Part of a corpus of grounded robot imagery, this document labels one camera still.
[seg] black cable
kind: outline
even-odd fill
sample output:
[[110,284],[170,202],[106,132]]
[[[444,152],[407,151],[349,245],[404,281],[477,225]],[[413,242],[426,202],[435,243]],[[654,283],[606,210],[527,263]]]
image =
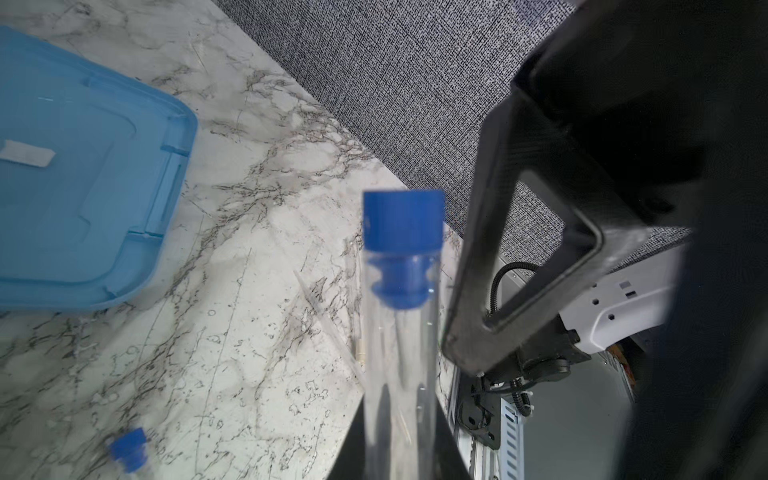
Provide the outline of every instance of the black cable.
[[[514,379],[512,380],[512,385],[516,387],[522,386],[522,382],[520,379]],[[531,407],[531,399],[528,397],[527,393],[513,393],[512,394],[512,401],[515,403],[515,406],[518,408],[518,412],[520,412],[520,415],[523,415],[524,417],[527,417],[533,412],[533,408]]]
[[504,275],[510,272],[510,270],[528,270],[529,272],[535,272],[538,269],[538,265],[528,262],[510,262],[504,265],[493,277],[493,283],[491,283],[491,313],[496,313],[496,295],[498,294],[498,285],[502,282]]
[[[493,282],[491,283],[491,313],[496,313],[496,297],[498,295],[498,285],[502,282],[502,278],[504,278],[504,275],[509,273],[511,270],[517,269],[528,270],[535,273],[538,269],[538,265],[528,262],[510,262],[499,269],[499,271],[496,273],[496,276],[493,277]],[[517,407],[518,412],[520,412],[520,415],[527,417],[531,414],[533,408],[531,407],[531,399],[528,397],[528,394],[523,392],[533,385],[536,385],[536,382],[528,382],[523,385],[519,379],[514,379],[511,381],[510,387],[493,390],[493,392],[510,393],[512,401],[515,404],[515,407]]]

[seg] plastic lid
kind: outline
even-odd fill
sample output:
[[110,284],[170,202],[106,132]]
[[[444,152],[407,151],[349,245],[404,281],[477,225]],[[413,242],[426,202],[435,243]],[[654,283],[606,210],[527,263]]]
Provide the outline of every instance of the plastic lid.
[[442,190],[365,192],[362,241],[367,250],[418,255],[442,249]]
[[145,443],[147,443],[147,437],[144,435],[144,429],[139,428],[115,440],[112,445],[109,445],[109,452],[112,458],[123,464],[125,473],[132,473],[147,463]]
[[194,113],[3,26],[0,105],[0,310],[128,300],[157,264]]
[[441,190],[365,192],[363,242],[384,253],[370,263],[381,272],[373,292],[389,308],[419,308],[435,291],[427,272],[442,249]]

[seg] blue rubber stopper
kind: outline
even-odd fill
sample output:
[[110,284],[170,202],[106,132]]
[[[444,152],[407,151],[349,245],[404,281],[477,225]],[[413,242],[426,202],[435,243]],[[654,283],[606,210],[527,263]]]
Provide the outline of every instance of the blue rubber stopper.
[[147,463],[145,443],[147,437],[144,435],[144,429],[139,428],[115,440],[109,445],[109,452],[112,458],[123,465],[125,473],[133,473]]
[[419,308],[435,285],[427,270],[442,249],[445,195],[442,190],[365,192],[362,241],[383,253],[372,260],[382,279],[373,292],[389,308]]

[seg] marble countertop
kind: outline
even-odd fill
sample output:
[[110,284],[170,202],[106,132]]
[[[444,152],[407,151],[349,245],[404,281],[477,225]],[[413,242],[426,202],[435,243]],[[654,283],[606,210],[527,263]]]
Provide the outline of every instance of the marble countertop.
[[[104,443],[137,426],[157,478],[324,478],[362,388],[293,270],[349,344],[361,193],[402,183],[208,0],[4,0],[0,24],[200,120],[146,289],[0,319],[0,478],[116,478]],[[445,238],[443,303],[461,243]],[[439,372],[445,407],[452,367]]]

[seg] gray textured fabric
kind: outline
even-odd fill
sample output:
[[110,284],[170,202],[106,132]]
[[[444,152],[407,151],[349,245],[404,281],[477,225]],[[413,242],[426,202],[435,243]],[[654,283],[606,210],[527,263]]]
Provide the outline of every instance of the gray textured fabric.
[[[217,0],[411,188],[442,188],[464,230],[480,124],[525,56],[573,9],[555,0]],[[500,254],[543,263],[562,223],[525,186]],[[631,260],[684,232],[656,230]]]

